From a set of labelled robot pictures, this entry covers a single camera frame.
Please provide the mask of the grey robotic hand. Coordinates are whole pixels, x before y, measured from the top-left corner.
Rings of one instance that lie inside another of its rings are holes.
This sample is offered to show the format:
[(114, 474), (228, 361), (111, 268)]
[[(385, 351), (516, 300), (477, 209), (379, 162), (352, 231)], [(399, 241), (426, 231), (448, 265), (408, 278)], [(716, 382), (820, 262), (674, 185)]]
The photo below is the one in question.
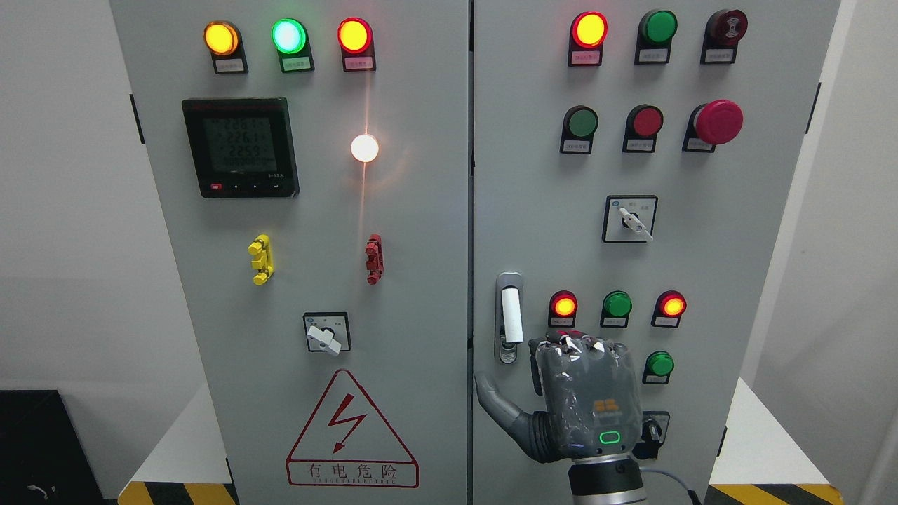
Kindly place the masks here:
[(475, 374), (481, 407), (539, 463), (629, 454), (641, 437), (641, 396), (631, 352), (580, 330), (530, 339), (530, 367), (547, 409), (525, 412)]

